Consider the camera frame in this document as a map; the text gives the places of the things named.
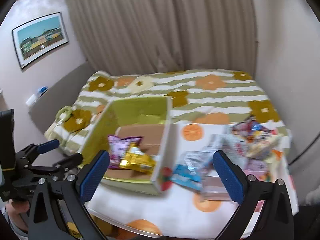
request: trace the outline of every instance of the blue rubber grip pad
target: blue rubber grip pad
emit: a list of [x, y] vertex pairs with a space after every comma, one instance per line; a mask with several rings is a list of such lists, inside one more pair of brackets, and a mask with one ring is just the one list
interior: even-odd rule
[[110, 156], [107, 151], [104, 151], [96, 163], [93, 165], [92, 169], [88, 172], [88, 175], [83, 180], [80, 185], [80, 201], [84, 202], [90, 201], [93, 194], [95, 193], [100, 181], [107, 168], [109, 167]]
[[213, 166], [217, 171], [232, 201], [241, 204], [244, 198], [243, 185], [219, 152], [213, 155]]
[[59, 147], [59, 141], [58, 140], [52, 140], [43, 144], [39, 144], [37, 147], [37, 152], [39, 154], [44, 154], [46, 152], [50, 152], [56, 148]]

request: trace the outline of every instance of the mattress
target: mattress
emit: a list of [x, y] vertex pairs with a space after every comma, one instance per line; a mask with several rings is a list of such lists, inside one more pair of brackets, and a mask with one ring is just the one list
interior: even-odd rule
[[70, 133], [63, 124], [53, 123], [45, 136], [58, 139], [67, 154], [81, 152], [108, 102], [155, 95], [172, 97], [172, 123], [234, 124], [254, 114], [269, 129], [278, 129], [281, 148], [285, 153], [289, 151], [288, 132], [263, 89], [248, 73], [221, 69], [124, 76], [98, 71], [73, 104], [73, 109], [91, 112], [89, 125]]

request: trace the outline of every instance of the bed sheet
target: bed sheet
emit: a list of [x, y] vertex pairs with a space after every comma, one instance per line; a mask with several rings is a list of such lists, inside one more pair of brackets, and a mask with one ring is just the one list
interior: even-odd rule
[[97, 116], [108, 102], [121, 98], [172, 96], [172, 123], [233, 124], [254, 114], [268, 128], [278, 128], [280, 147], [288, 153], [290, 139], [284, 123], [262, 88], [248, 73], [230, 70], [187, 70], [148, 75], [110, 76], [93, 74], [82, 87], [73, 108], [89, 110], [90, 124], [69, 133], [52, 124], [47, 139], [58, 139], [67, 153], [79, 152]]

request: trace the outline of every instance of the metal screw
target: metal screw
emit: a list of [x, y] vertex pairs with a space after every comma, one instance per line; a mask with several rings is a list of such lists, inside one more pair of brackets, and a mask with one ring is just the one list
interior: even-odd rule
[[249, 180], [249, 181], [255, 181], [255, 180], [256, 180], [256, 177], [253, 176], [253, 175], [248, 175], [248, 180]]
[[277, 179], [277, 182], [279, 185], [283, 185], [284, 184], [284, 181], [282, 179]]
[[44, 178], [39, 179], [38, 183], [39, 183], [40, 185], [44, 184], [44, 183], [45, 183], [45, 179], [44, 179]]
[[74, 181], [75, 178], [76, 178], [76, 176], [73, 175], [73, 174], [71, 174], [71, 175], [69, 175], [69, 176], [67, 177], [67, 180], [68, 180], [68, 181]]

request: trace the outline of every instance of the painting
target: painting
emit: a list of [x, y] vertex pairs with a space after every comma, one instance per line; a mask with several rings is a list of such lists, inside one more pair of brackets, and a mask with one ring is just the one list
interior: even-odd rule
[[12, 30], [21, 69], [45, 53], [68, 42], [62, 14], [49, 14]]

